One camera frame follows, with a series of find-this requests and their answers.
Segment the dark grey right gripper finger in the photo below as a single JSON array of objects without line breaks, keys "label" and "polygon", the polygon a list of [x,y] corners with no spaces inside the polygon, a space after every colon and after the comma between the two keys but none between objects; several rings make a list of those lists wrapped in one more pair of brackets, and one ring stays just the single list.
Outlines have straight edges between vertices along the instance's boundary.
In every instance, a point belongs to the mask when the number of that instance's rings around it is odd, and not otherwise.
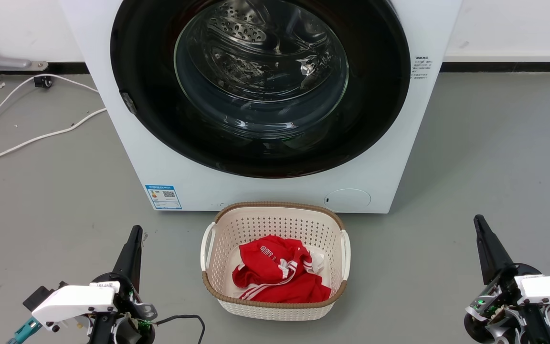
[{"label": "dark grey right gripper finger", "polygon": [[500,272],[514,268],[515,264],[482,214],[474,216],[474,226],[483,283],[489,285]]}]

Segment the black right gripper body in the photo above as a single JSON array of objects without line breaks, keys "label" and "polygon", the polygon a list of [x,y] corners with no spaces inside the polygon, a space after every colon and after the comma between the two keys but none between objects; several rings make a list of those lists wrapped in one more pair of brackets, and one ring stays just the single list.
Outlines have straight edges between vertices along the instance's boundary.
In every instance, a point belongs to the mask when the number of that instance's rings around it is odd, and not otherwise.
[{"label": "black right gripper body", "polygon": [[542,278],[528,264],[498,276],[466,308],[465,331],[481,344],[542,344],[544,342],[544,301],[533,301],[523,281]]}]

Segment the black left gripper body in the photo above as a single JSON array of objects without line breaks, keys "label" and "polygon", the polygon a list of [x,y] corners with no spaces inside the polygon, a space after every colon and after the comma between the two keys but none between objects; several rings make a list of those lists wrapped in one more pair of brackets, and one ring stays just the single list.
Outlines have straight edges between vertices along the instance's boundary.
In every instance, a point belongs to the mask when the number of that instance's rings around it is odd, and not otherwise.
[{"label": "black left gripper body", "polygon": [[157,311],[151,303],[142,302],[139,290],[113,279],[105,273],[93,280],[101,285],[119,283],[114,292],[113,305],[104,311],[90,312],[90,342],[92,344],[152,344],[155,329],[151,324]]}]

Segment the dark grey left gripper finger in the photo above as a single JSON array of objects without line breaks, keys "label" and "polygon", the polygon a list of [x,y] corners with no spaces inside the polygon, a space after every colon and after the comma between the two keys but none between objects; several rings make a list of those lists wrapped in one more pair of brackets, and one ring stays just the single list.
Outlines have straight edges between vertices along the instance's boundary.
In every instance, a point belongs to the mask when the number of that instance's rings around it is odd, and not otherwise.
[{"label": "dark grey left gripper finger", "polygon": [[132,285],[135,290],[139,290],[140,287],[143,235],[143,228],[140,225],[132,227],[113,268],[113,279],[120,281],[121,284]]}]

